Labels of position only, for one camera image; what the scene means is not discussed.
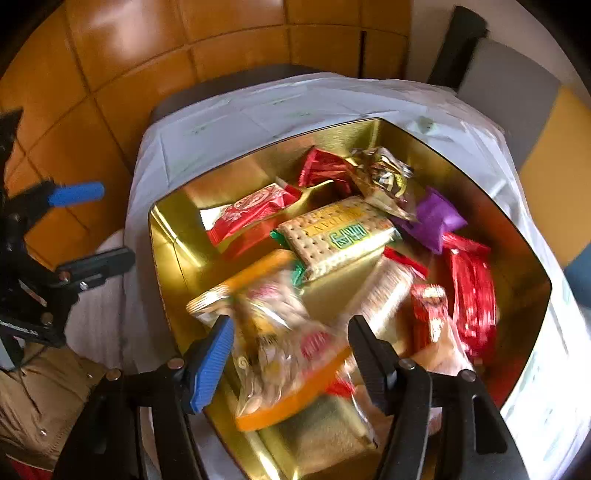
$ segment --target wall tile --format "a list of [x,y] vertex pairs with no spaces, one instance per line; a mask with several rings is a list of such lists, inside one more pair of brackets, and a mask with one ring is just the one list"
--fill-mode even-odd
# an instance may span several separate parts
[[18,164],[12,175],[6,180],[6,190],[9,196],[14,197],[17,193],[32,187],[39,181],[41,181],[41,177],[25,159]]
[[61,7],[31,34],[0,80],[2,106],[24,107],[17,136],[26,150],[85,96],[66,28]]
[[220,35],[198,42],[191,51],[200,80],[262,65],[289,63],[290,58],[284,27]]
[[402,78],[406,55],[406,37],[396,33],[368,30],[365,37],[363,77]]
[[103,182],[106,192],[101,201],[72,207],[91,233],[104,235],[123,226],[130,175],[92,100],[78,105],[49,130],[29,158],[43,177],[58,183]]
[[22,151],[22,148],[17,142],[15,142],[12,148],[12,154],[10,155],[8,162],[6,163],[6,168],[4,170],[4,179],[10,178],[10,175],[12,174],[12,172],[14,172],[17,165],[21,162],[24,156],[25,154]]
[[291,62],[356,77],[359,73],[360,30],[333,25],[290,27]]
[[285,0],[290,24],[360,24],[361,0]]
[[184,43],[174,0],[67,0],[66,10],[92,90]]
[[282,0],[178,0],[190,41],[244,28],[282,25]]
[[135,165],[152,109],[168,95],[196,82],[190,53],[175,51],[116,78],[97,92],[97,103],[130,166]]
[[[38,183],[41,177],[27,159],[19,163],[7,182],[8,193],[13,196]],[[67,260],[86,255],[88,232],[67,210],[52,209],[26,235],[25,241],[33,252],[55,267]]]
[[411,0],[361,0],[361,25],[410,35]]

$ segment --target white cloth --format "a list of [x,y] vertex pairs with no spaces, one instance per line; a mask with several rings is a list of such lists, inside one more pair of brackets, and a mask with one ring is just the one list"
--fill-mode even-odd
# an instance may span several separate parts
[[[105,240],[97,252],[122,245],[121,229]],[[68,346],[78,355],[108,368],[121,368],[123,300],[121,276],[109,278],[104,285],[81,293],[64,330]]]
[[[155,280],[147,217],[188,180],[276,140],[359,118],[381,117],[468,174],[530,243],[553,290],[540,335],[502,409],[532,480],[558,478],[589,431],[591,340],[562,270],[531,219],[500,130],[444,89],[403,80],[311,74],[188,106],[152,125],[141,144],[125,243],[137,266],[125,276],[124,357],[140,371],[174,351]],[[426,128],[430,119],[433,124]]]

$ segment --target cracker package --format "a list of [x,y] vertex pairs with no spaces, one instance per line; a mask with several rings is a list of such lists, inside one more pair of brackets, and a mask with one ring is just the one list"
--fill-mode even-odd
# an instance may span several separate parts
[[288,220],[277,231],[305,266],[309,281],[400,238],[392,222],[359,196]]
[[266,428],[307,407],[350,355],[345,335],[310,319],[293,287],[294,260],[292,252],[275,250],[187,305],[209,325],[218,312],[235,319],[241,431]]
[[374,334],[388,341],[399,355],[410,353],[411,332],[404,322],[396,321],[396,314],[415,280],[427,276],[428,270],[420,263],[393,248],[384,248],[372,272],[340,314],[339,328],[346,332],[350,318],[363,315]]

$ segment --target biscuit package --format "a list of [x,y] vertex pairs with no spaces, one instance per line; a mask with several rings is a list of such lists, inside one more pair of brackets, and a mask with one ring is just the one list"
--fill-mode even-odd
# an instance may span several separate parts
[[395,317],[415,280],[427,276],[423,265],[393,248],[384,248],[372,272],[340,315],[339,325],[346,331],[352,316],[363,315],[374,334],[391,343],[396,352],[410,353],[411,332]]
[[359,196],[283,222],[277,231],[305,266],[308,281],[400,238],[392,222]]

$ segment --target red snack package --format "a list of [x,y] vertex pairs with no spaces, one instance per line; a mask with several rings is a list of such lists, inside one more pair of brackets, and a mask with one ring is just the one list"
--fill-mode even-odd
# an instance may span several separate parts
[[455,289],[453,321],[462,346],[475,364],[492,359],[496,341],[496,301],[486,245],[453,233],[443,234],[443,248]]
[[207,213],[214,209],[202,210],[201,216],[209,239],[213,245],[217,245],[240,228],[283,210],[298,201],[301,192],[299,195],[296,192],[298,190],[293,187],[288,192],[277,183],[272,183],[232,205],[227,205],[209,229],[206,224]]
[[334,180],[343,198],[352,194],[352,180],[342,158],[312,147],[306,155],[298,186],[313,187],[326,180]]
[[410,289],[415,323],[414,351],[439,340],[443,322],[449,319],[447,296],[441,285],[413,285]]

